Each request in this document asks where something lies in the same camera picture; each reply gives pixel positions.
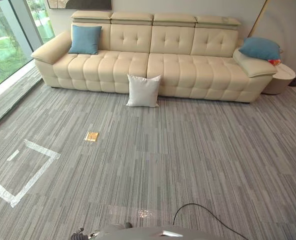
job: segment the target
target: round side table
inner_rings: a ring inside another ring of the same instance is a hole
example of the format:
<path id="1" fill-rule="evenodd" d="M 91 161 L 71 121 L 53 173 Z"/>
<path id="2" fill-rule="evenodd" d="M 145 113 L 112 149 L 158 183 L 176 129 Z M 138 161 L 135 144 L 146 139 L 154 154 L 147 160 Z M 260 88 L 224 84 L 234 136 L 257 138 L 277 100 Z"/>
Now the round side table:
<path id="1" fill-rule="evenodd" d="M 280 94 L 288 84 L 296 77 L 296 73 L 285 64 L 275 66 L 277 73 L 273 75 L 271 82 L 262 91 L 263 94 Z"/>

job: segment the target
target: black cable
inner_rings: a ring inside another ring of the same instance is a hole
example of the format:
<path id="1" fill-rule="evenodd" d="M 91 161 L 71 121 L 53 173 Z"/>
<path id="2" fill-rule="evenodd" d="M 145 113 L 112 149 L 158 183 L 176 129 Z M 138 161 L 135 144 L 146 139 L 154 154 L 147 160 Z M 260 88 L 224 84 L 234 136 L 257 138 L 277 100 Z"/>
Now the black cable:
<path id="1" fill-rule="evenodd" d="M 173 223 L 172 223 L 172 225 L 174 225 L 174 221 L 176 220 L 176 216 L 177 216 L 178 212 L 179 212 L 182 208 L 184 208 L 185 206 L 188 206 L 188 205 L 196 205 L 196 206 L 202 207 L 203 209 L 206 209 L 206 210 L 207 210 L 212 216 L 214 216 L 215 219 L 217 219 L 217 220 L 218 220 L 222 225 L 224 225 L 226 228 L 228 228 L 229 230 L 233 231 L 235 234 L 238 234 L 239 236 L 243 237 L 244 239 L 249 240 L 248 238 L 246 238 L 246 237 L 243 236 L 242 234 L 240 234 L 240 233 L 238 233 L 237 231 L 235 231 L 235 230 L 229 228 L 229 227 L 228 227 L 226 224 L 224 224 L 219 218 L 217 218 L 216 215 L 213 214 L 209 209 L 207 209 L 207 208 L 204 207 L 203 205 L 200 205 L 200 204 L 197 204 L 197 203 L 189 203 L 189 204 L 187 203 L 187 204 L 183 205 L 181 208 L 179 208 L 178 211 L 176 212 L 174 218 L 173 218 Z"/>

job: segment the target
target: floor tape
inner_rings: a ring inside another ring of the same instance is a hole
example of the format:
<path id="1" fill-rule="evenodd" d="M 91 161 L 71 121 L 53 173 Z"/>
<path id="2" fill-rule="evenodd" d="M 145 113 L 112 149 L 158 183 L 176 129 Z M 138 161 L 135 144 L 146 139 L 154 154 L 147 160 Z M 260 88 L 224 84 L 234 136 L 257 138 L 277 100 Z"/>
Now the floor tape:
<path id="1" fill-rule="evenodd" d="M 11 156 L 8 157 L 7 161 L 11 161 L 12 159 L 14 159 L 14 157 L 15 157 L 16 155 L 18 155 L 19 152 L 20 152 L 19 150 L 16 150 L 14 153 L 12 153 Z"/>
<path id="2" fill-rule="evenodd" d="M 47 149 L 43 146 L 37 145 L 36 143 L 31 142 L 29 140 L 25 139 L 24 142 L 28 148 L 31 148 L 39 153 L 47 155 L 50 158 L 46 161 L 45 164 L 42 165 L 42 167 L 36 172 L 36 174 L 34 174 L 34 176 L 28 181 L 28 183 L 21 189 L 21 191 L 16 196 L 13 196 L 0 184 L 0 197 L 3 198 L 6 202 L 10 203 L 11 207 L 13 207 L 13 208 L 20 202 L 20 200 L 23 198 L 23 196 L 37 182 L 37 180 L 43 175 L 43 173 L 48 169 L 48 167 L 53 163 L 53 161 L 56 159 L 59 159 L 59 157 L 61 156 L 59 153 L 52 151 L 50 149 Z M 16 150 L 7 159 L 7 161 L 11 161 L 18 153 L 19 153 L 19 150 Z"/>

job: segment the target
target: cream leather sofa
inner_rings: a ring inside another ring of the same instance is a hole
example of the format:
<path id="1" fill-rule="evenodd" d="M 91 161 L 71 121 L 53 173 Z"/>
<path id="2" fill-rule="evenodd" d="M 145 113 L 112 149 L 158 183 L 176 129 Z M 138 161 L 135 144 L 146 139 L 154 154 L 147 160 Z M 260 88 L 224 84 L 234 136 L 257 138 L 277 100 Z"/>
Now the cream leather sofa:
<path id="1" fill-rule="evenodd" d="M 69 31 L 37 49 L 32 57 L 52 87 L 126 94 L 127 73 L 162 75 L 161 96 L 250 103 L 276 73 L 237 50 L 240 23 L 233 18 L 103 11 L 72 18 L 72 25 L 102 26 L 100 50 L 68 54 Z"/>

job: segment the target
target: glass window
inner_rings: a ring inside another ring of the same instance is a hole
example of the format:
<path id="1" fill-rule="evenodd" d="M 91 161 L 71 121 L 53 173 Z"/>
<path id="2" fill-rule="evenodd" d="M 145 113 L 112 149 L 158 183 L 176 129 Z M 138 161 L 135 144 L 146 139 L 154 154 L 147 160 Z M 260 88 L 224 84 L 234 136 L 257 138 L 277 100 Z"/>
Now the glass window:
<path id="1" fill-rule="evenodd" d="M 50 39 L 54 38 L 51 21 L 46 11 L 46 6 L 43 0 L 27 0 L 32 17 L 38 28 L 39 34 L 45 44 Z"/>
<path id="2" fill-rule="evenodd" d="M 31 47 L 8 0 L 0 0 L 0 83 L 29 62 Z"/>

